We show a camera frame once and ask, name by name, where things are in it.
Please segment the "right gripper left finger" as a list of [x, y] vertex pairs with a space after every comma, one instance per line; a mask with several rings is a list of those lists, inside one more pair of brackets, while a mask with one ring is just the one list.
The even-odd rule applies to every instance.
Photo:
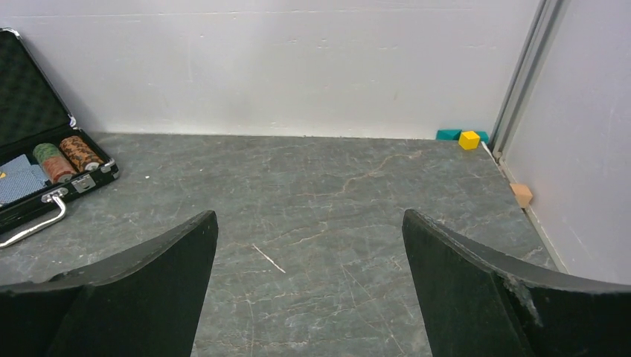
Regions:
[[217, 249], [217, 215], [49, 280], [1, 288], [3, 356], [189, 356]]

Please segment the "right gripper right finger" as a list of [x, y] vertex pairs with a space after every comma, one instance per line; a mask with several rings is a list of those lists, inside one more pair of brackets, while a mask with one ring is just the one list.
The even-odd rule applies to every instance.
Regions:
[[630, 287], [552, 271], [408, 209], [403, 241], [434, 356], [628, 356]]

